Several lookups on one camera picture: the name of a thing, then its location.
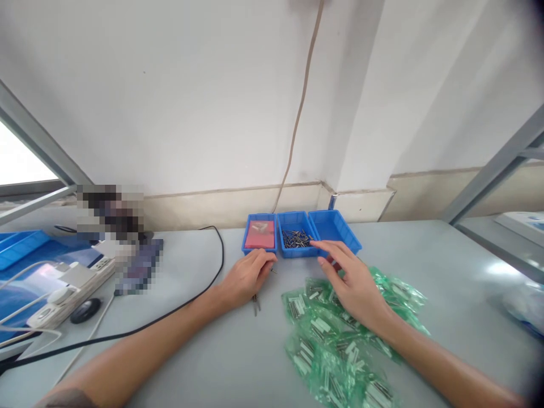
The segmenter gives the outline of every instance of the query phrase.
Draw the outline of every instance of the wire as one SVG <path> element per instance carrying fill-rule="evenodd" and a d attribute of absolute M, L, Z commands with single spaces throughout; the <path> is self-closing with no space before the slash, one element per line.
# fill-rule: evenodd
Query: wire
<path fill-rule="evenodd" d="M 43 350 L 44 348 L 52 345 L 55 341 L 59 340 L 62 337 L 62 333 L 57 330 L 49 330 L 49 329 L 34 329 L 34 328 L 10 328 L 6 326 L 0 326 L 0 332 L 31 332 L 31 333 L 50 333 L 54 334 L 56 337 L 51 340 L 49 343 L 47 343 L 45 346 L 38 348 L 38 350 L 33 351 L 28 355 L 28 357 L 38 353 L 39 351 Z"/>
<path fill-rule="evenodd" d="M 17 343 L 20 340 L 24 340 L 27 337 L 29 337 L 31 334 L 32 333 L 25 333 L 25 334 L 21 334 L 21 335 L 19 335 L 17 337 L 12 337 L 9 340 L 6 340 L 6 341 L 0 343 L 0 349 L 3 348 L 3 347 L 9 346 L 12 343 Z"/>
<path fill-rule="evenodd" d="M 306 98 L 306 88 L 308 87 L 308 76 L 310 74 L 310 64 L 312 63 L 313 47 L 316 44 L 317 31 L 319 30 L 319 23 L 321 22 L 321 15 L 323 14 L 324 3 L 325 3 L 325 0 L 319 1 L 319 9 L 317 10 L 316 25 L 313 28 L 312 41 L 310 42 L 310 49 L 308 50 L 308 59 L 306 60 L 306 72 L 304 74 L 304 86 L 302 88 L 302 97 L 300 98 L 299 111 L 296 114 L 295 128 L 293 129 L 293 137 L 291 139 L 291 150 L 289 151 L 289 160 L 287 162 L 287 168 L 285 169 L 285 174 L 283 175 L 282 183 L 279 187 L 278 196 L 276 197 L 276 203 L 274 203 L 274 208 L 272 209 L 273 213 L 276 212 L 276 207 L 278 207 L 279 197 L 282 195 L 283 186 L 285 185 L 287 174 L 289 173 L 289 169 L 291 168 L 291 160 L 293 159 L 293 148 L 295 147 L 296 130 L 299 127 L 300 114 L 302 113 L 302 107 L 304 106 L 304 99 Z"/>
<path fill-rule="evenodd" d="M 36 263 L 33 263 L 32 265 L 30 266 L 27 266 L 25 269 L 23 269 L 21 272 L 18 272 L 16 273 L 15 275 L 13 275 L 10 279 L 8 279 L 7 281 L 5 281 L 4 283 L 2 283 L 2 285 L 0 285 L 0 290 L 4 289 L 6 286 L 8 286 L 11 282 L 13 282 L 15 279 L 17 279 L 18 277 L 20 277 L 21 275 L 23 275 L 24 273 L 28 272 L 29 270 L 31 270 L 33 267 L 35 266 L 38 266 L 38 265 L 41 265 L 41 264 L 52 264 L 52 265 L 56 265 L 57 262 L 55 261 L 39 261 L 39 262 L 36 262 Z"/>
<path fill-rule="evenodd" d="M 55 225 L 54 227 L 56 229 L 58 229 L 59 231 L 62 231 L 62 232 L 69 232 L 69 233 L 77 233 L 78 232 L 76 229 L 73 229 L 73 228 L 70 228 L 70 227 L 65 227 L 65 226 L 60 226 L 60 225 Z"/>
<path fill-rule="evenodd" d="M 109 302 L 108 304 L 106 305 L 104 311 L 102 312 L 102 314 L 100 315 L 100 318 L 98 319 L 98 322 L 96 322 L 96 325 L 95 327 L 92 329 L 92 332 L 91 334 L 89 335 L 89 337 L 87 338 L 87 340 L 90 340 L 92 339 L 92 337 L 95 335 L 96 331 L 98 330 L 98 326 L 100 326 L 100 323 L 102 322 L 102 319 L 104 318 L 104 316 L 106 315 L 106 312 L 108 311 L 110 305 L 112 304 L 113 302 L 113 298 L 115 298 L 115 295 L 112 295 L 111 299 L 109 299 Z M 68 365 L 66 366 L 66 368 L 64 369 L 64 371 L 62 372 L 62 374 L 59 375 L 59 377 L 57 378 L 57 381 L 55 381 L 55 385 L 57 385 L 58 383 L 61 382 L 61 380 L 64 378 L 64 376 L 66 375 L 66 373 L 70 370 L 70 368 L 72 368 L 72 366 L 74 365 L 74 363 L 76 362 L 76 360 L 79 358 L 80 354 L 83 352 L 83 350 L 85 350 L 85 347 L 82 347 L 79 349 L 79 351 L 76 353 L 76 355 L 74 356 L 74 358 L 72 358 L 72 360 L 68 363 Z"/>
<path fill-rule="evenodd" d="M 143 325 L 140 328 L 134 329 L 132 331 L 127 331 L 126 333 L 114 334 L 114 335 L 110 335 L 110 336 L 105 336 L 105 337 L 99 337 L 99 338 L 95 338 L 95 339 L 91 339 L 91 340 L 86 340 L 86 341 L 79 342 L 79 343 L 76 343 L 76 344 L 73 344 L 73 345 L 70 345 L 70 346 L 61 347 L 61 348 L 58 348 L 56 350 L 48 351 L 48 352 L 42 353 L 42 354 L 37 355 L 37 356 L 27 357 L 27 358 L 24 358 L 22 360 L 17 360 L 17 361 L 14 361 L 14 362 L 2 362 L 2 363 L 0 363 L 0 372 L 5 371 L 5 370 L 9 370 L 9 369 L 12 369 L 12 368 L 16 368 L 16 367 L 26 366 L 27 364 L 34 363 L 36 361 L 40 361 L 40 360 L 43 360 L 43 359 L 46 359 L 46 358 L 49 358 L 49 357 L 53 357 L 53 356 L 56 356 L 57 354 L 61 354 L 61 353 L 64 353 L 64 352 L 67 352 L 67 351 L 70 351 L 70 350 L 78 349 L 80 347 L 90 346 L 92 344 L 102 343 L 102 342 L 110 341 L 110 340 L 117 340 L 117 339 L 120 339 L 120 338 L 123 338 L 123 337 L 130 336 L 132 334 L 136 334 L 138 332 L 141 332 L 144 329 L 147 329 L 149 326 L 161 321 L 162 319 L 170 316 L 171 314 L 177 312 L 182 307 L 184 307 L 184 306 L 188 305 L 189 303 L 191 303 L 193 300 L 195 300 L 196 298 L 201 296 L 204 292 L 206 292 L 214 284 L 215 280 L 217 279 L 217 277 L 219 276 L 219 274 L 223 270 L 223 266 L 225 264 L 225 244 L 223 242 L 223 238 L 221 238 L 221 234 L 219 233 L 218 229 L 215 226 L 200 228 L 200 230 L 206 230 L 208 228 L 213 228 L 215 230 L 215 232 L 217 232 L 217 236 L 219 237 L 219 241 L 221 241 L 221 266 L 219 267 L 219 270 L 215 274 L 215 276 L 212 279 L 212 281 L 210 282 L 210 284 L 202 292 L 200 292 L 198 295 L 196 295 L 192 299 L 189 299 L 184 304 L 182 304 L 181 306 L 178 306 L 174 310 L 171 310 L 170 312 L 160 316 L 159 318 L 153 320 L 152 322 L 149 322 L 146 325 Z"/>
<path fill-rule="evenodd" d="M 19 310 L 13 312 L 12 314 L 10 314 L 9 316 L 6 316 L 4 317 L 2 320 L 0 320 L 0 325 L 3 325 L 5 322 L 7 322 L 9 319 L 11 319 L 12 317 L 15 317 L 17 316 L 20 312 L 24 312 L 26 309 L 28 309 L 30 306 L 34 306 L 36 303 L 38 303 L 39 301 L 42 301 L 44 300 L 45 298 L 47 298 L 49 295 L 51 294 L 51 292 L 49 293 L 46 293 L 45 295 L 41 295 L 40 297 L 38 297 L 37 299 L 31 301 L 30 303 L 27 303 L 25 306 L 21 307 Z"/>

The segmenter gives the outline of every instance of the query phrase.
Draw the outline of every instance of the baseboard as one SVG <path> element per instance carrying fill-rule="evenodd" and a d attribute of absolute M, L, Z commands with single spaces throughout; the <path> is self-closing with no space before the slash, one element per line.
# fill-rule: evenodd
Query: baseboard
<path fill-rule="evenodd" d="M 480 168 L 458 171 L 394 175 L 388 187 L 396 190 L 382 221 L 439 219 Z M 544 210 L 544 166 L 539 163 L 520 167 L 493 193 L 482 200 L 469 216 L 507 211 Z"/>
<path fill-rule="evenodd" d="M 335 192 L 316 181 L 290 184 L 283 189 L 278 212 L 326 210 L 337 194 L 335 209 L 348 222 L 437 219 L 478 173 L 479 169 L 412 173 L 391 177 L 388 188 Z M 518 169 L 470 215 L 506 211 L 544 210 L 544 166 Z M 238 190 L 161 195 L 144 198 L 146 229 L 153 231 L 193 230 L 211 224 L 219 228 L 241 228 L 248 214 L 269 213 L 279 186 Z M 0 232 L 44 229 L 57 235 L 53 224 L 75 227 L 75 205 L 47 206 L 0 227 Z"/>

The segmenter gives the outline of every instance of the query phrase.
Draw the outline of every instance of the light from window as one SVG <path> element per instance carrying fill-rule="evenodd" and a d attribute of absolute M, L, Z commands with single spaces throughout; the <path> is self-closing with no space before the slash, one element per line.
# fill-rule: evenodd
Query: light from window
<path fill-rule="evenodd" d="M 57 176 L 0 122 L 0 185 L 57 179 Z"/>

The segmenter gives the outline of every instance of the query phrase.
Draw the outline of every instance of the window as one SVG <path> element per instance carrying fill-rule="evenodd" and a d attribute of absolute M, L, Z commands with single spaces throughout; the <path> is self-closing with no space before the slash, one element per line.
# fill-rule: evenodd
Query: window
<path fill-rule="evenodd" d="M 0 201 L 37 198 L 64 183 L 0 122 Z"/>
<path fill-rule="evenodd" d="M 92 182 L 0 80 L 0 202 L 27 201 L 0 212 L 0 225 L 74 193 L 77 184 Z"/>

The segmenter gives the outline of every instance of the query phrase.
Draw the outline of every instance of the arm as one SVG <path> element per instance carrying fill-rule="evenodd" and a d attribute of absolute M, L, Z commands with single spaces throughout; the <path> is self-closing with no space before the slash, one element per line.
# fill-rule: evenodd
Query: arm
<path fill-rule="evenodd" d="M 247 303 L 276 261 L 273 253 L 251 251 L 221 284 L 167 318 L 115 343 L 61 381 L 44 399 L 62 391 L 80 390 L 100 408 L 124 406 L 192 336 L 219 316 Z"/>
<path fill-rule="evenodd" d="M 523 407 L 521 397 L 405 323 L 387 305 L 367 266 L 344 243 L 312 242 L 329 252 L 318 258 L 342 305 L 362 325 L 389 343 L 455 407 Z M 338 276 L 338 270 L 346 273 Z"/>

